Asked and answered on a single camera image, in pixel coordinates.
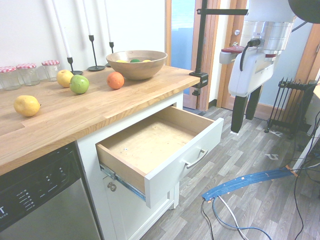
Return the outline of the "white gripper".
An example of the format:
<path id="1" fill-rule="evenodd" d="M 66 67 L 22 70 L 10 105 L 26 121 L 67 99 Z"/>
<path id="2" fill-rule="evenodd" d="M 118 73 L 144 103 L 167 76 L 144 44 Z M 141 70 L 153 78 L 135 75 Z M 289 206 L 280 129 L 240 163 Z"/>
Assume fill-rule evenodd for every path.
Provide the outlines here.
<path id="1" fill-rule="evenodd" d="M 254 118 L 262 85 L 272 77 L 278 63 L 277 52 L 269 53 L 254 47 L 249 47 L 241 60 L 243 50 L 241 46 L 228 48 L 230 58 L 234 60 L 228 84 L 228 92 L 236 96 L 231 120 L 231 131 L 234 133 L 239 133 L 244 115 L 248 120 Z"/>

